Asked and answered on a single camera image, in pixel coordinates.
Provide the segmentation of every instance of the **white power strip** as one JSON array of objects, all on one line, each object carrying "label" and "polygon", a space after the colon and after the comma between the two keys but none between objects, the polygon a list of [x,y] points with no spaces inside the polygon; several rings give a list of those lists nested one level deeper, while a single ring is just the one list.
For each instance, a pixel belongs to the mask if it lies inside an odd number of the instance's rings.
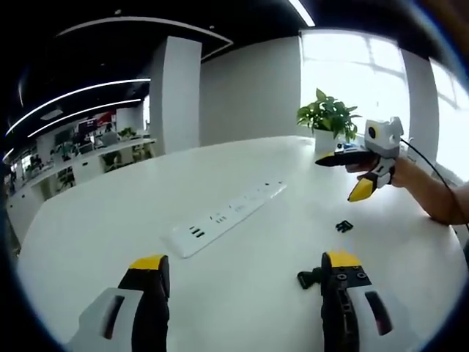
[{"label": "white power strip", "polygon": [[286,187],[283,181],[263,183],[233,199],[225,208],[175,228],[169,241],[178,255],[188,258],[246,219]]}]

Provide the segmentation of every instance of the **ceiling light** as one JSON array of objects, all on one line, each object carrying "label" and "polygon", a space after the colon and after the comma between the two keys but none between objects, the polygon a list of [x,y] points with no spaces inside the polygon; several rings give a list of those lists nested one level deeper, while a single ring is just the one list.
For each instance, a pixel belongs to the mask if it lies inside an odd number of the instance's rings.
[{"label": "ceiling light", "polygon": [[73,114],[70,114],[70,115],[67,115],[65,117],[61,117],[60,119],[58,120],[55,120],[54,122],[51,122],[49,123],[48,125],[45,125],[43,127],[41,127],[39,130],[31,133],[29,137],[35,135],[36,133],[42,131],[42,130],[45,130],[47,127],[51,127],[52,125],[62,121],[62,120],[65,120],[65,119],[68,119],[69,117],[73,117],[75,115],[78,115],[78,114],[82,114],[84,112],[88,112],[88,111],[91,111],[91,110],[96,110],[96,109],[101,109],[101,108],[105,108],[107,106],[113,106],[113,105],[118,105],[118,104],[125,104],[125,103],[135,103],[136,101],[141,101],[141,99],[132,99],[132,100],[123,100],[123,101],[117,101],[116,103],[110,103],[110,104],[104,104],[104,105],[99,105],[99,106],[95,106],[94,108],[89,108],[89,109],[86,109],[86,110],[82,110],[82,111],[79,111],[79,112],[74,112]]},{"label": "ceiling light", "polygon": [[3,159],[1,161],[2,162],[5,161],[5,159],[8,158],[8,155],[10,155],[13,150],[14,150],[14,148],[10,149],[10,151],[7,154],[5,154],[5,156],[3,157]]},{"label": "ceiling light", "polygon": [[37,108],[31,110],[28,114],[24,115],[22,118],[20,118],[17,122],[15,122],[12,127],[10,127],[8,129],[8,131],[5,133],[5,136],[8,135],[8,133],[10,133],[11,131],[13,131],[13,128],[15,128],[16,126],[18,126],[20,123],[22,123],[26,118],[28,118],[29,116],[31,116],[33,113],[35,113],[36,111],[42,109],[44,106],[47,106],[49,104],[52,104],[52,103],[55,103],[56,101],[62,99],[62,98],[66,98],[66,97],[70,97],[71,95],[74,95],[76,93],[79,93],[79,92],[84,92],[85,90],[89,90],[89,89],[94,89],[94,88],[100,88],[100,87],[105,87],[105,86],[112,86],[114,84],[122,84],[122,83],[134,83],[134,82],[150,82],[150,78],[137,78],[137,79],[126,79],[124,81],[114,81],[114,82],[108,82],[108,83],[101,83],[101,84],[96,84],[94,86],[89,86],[89,87],[86,87],[86,88],[81,88],[81,89],[78,89],[78,90],[74,90],[73,92],[70,92],[70,93],[67,93],[67,94],[63,94],[57,98],[54,98],[50,101],[48,101],[47,103],[44,103],[43,105],[41,106],[38,106]]},{"label": "ceiling light", "polygon": [[295,8],[296,12],[301,16],[303,21],[305,21],[306,25],[308,27],[314,27],[316,26],[314,24],[313,19],[311,16],[308,14],[308,11],[306,11],[305,7],[300,3],[300,0],[288,0],[290,1],[290,4]]}]

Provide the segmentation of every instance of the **black ceiling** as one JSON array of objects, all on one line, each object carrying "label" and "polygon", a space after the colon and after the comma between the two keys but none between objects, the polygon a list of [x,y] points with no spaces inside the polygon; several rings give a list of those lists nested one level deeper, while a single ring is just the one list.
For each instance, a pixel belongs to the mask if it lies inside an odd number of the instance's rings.
[{"label": "black ceiling", "polygon": [[[396,38],[407,50],[439,57],[434,43],[392,0],[302,0],[318,27],[359,29]],[[288,0],[122,1],[104,4],[36,4],[10,10],[3,23],[7,91],[2,134],[42,103],[64,93],[108,81],[145,77],[152,52],[168,35],[203,42],[202,56],[226,42],[191,30],[147,22],[104,23],[60,32],[89,21],[145,16],[187,23],[234,44],[216,55],[252,43],[296,35],[303,21]],[[3,150],[21,147],[27,135],[47,124],[40,117],[60,108],[63,115],[119,100],[143,98],[148,84],[123,84],[61,100],[30,116],[4,138]]]}]

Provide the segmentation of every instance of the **office desk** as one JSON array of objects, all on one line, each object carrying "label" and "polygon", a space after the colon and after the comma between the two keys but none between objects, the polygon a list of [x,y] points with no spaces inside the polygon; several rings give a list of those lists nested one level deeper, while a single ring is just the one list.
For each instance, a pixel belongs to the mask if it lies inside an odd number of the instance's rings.
[{"label": "office desk", "polygon": [[[280,194],[193,257],[166,245],[174,227],[277,177],[287,185]],[[316,166],[311,140],[296,136],[153,158],[46,202],[18,274],[44,324],[67,342],[78,316],[131,262],[166,253],[168,351],[322,351],[319,287],[302,290],[296,274],[318,266],[324,251],[349,249],[425,341],[468,277],[458,240],[404,189],[348,203],[355,184],[344,168]],[[354,228],[342,234],[335,225],[344,219]]]},{"label": "office desk", "polygon": [[36,216],[40,206],[46,200],[57,195],[56,186],[53,184],[53,181],[62,170],[72,167],[75,183],[79,185],[105,173],[105,167],[101,159],[102,155],[135,147],[140,144],[149,144],[152,157],[155,157],[155,151],[152,147],[154,142],[154,139],[131,139],[109,147],[99,148],[90,153],[78,155],[69,161],[58,163],[24,183],[7,200],[8,216],[20,243],[23,242],[29,225]]}]

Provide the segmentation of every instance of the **white pot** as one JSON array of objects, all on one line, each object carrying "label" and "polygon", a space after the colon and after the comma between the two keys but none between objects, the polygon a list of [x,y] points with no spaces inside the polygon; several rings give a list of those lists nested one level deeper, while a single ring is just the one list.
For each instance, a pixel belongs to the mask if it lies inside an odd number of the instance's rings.
[{"label": "white pot", "polygon": [[316,153],[332,153],[337,148],[337,138],[334,138],[332,131],[313,130]]}]

